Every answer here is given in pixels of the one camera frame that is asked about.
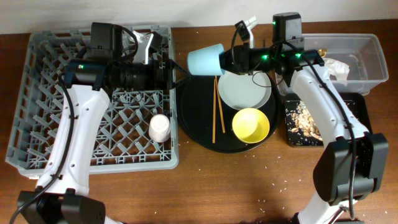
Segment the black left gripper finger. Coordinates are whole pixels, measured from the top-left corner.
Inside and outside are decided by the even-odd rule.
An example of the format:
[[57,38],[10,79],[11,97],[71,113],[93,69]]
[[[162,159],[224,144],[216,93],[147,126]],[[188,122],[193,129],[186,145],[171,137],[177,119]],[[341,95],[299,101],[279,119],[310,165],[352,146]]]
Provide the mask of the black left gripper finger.
[[186,77],[184,77],[182,79],[179,79],[176,82],[172,82],[171,86],[170,86],[170,89],[178,88],[179,86],[182,86],[182,85],[186,84],[186,82],[188,82],[188,81],[190,81],[190,76],[186,76]]
[[181,65],[179,65],[179,64],[178,64],[177,62],[175,62],[174,60],[170,60],[170,67],[171,67],[171,68],[178,69],[178,70],[181,70],[182,72],[186,73],[187,75],[190,74],[190,72],[189,72],[187,69],[183,68]]

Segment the light blue cup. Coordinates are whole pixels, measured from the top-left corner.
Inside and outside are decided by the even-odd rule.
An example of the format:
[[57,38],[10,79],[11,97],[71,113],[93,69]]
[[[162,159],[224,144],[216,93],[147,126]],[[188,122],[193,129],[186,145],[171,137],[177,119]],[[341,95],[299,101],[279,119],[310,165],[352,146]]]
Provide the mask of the light blue cup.
[[192,75],[221,76],[225,70],[220,65],[220,54],[224,52],[222,44],[216,44],[192,51],[188,54],[187,65]]

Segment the pink cup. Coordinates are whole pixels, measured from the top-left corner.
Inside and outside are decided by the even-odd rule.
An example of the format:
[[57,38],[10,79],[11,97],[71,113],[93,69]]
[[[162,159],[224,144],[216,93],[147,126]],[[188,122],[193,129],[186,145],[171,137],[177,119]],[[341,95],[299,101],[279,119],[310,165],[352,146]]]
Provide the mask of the pink cup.
[[170,137],[170,120],[166,115],[157,114],[149,123],[149,137],[155,142],[166,142]]

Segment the yellow bowl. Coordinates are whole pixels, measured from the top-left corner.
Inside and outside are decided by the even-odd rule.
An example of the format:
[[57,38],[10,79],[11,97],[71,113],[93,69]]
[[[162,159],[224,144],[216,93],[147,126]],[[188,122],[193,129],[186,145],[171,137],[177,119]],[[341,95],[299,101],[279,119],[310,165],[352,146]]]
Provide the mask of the yellow bowl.
[[255,144],[265,140],[270,129],[268,117],[262,111],[254,108],[238,111],[232,120],[234,135],[246,144]]

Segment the white napkin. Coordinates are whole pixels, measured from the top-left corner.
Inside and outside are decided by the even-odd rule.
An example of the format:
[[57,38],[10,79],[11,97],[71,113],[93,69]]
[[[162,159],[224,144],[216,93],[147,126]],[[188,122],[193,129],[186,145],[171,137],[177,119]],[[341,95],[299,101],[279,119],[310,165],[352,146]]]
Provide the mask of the white napkin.
[[346,86],[348,84],[348,75],[350,71],[349,65],[332,58],[324,58],[323,60],[328,70],[325,78],[335,82],[335,84]]

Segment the gold snack wrapper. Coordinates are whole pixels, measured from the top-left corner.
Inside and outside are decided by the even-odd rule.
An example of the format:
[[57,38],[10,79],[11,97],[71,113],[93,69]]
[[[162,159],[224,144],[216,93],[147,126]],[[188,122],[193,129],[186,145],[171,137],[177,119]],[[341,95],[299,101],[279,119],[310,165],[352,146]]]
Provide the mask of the gold snack wrapper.
[[318,54],[323,58],[326,57],[328,50],[327,49],[318,49]]

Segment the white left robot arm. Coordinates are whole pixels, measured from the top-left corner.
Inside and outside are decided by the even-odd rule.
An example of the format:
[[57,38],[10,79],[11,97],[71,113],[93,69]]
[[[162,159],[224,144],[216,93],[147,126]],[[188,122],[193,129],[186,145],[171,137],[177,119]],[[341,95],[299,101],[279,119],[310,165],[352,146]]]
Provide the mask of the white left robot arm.
[[35,190],[19,194],[16,215],[29,223],[111,223],[105,204],[88,195],[97,132],[114,90],[177,86],[175,62],[154,58],[164,45],[156,31],[92,23],[90,43],[58,78],[63,106],[52,152]]

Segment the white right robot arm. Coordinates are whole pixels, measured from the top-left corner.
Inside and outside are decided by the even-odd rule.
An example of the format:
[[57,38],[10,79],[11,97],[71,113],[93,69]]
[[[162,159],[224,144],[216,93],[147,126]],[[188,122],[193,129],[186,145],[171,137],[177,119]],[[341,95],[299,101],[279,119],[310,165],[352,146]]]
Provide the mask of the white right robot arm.
[[273,70],[304,102],[324,151],[313,170],[315,194],[292,221],[333,223],[342,213],[354,215],[355,203],[380,189],[388,141],[357,120],[333,86],[318,51],[305,49],[300,14],[275,14],[272,25],[271,46],[232,45],[219,54],[220,65],[235,74]]

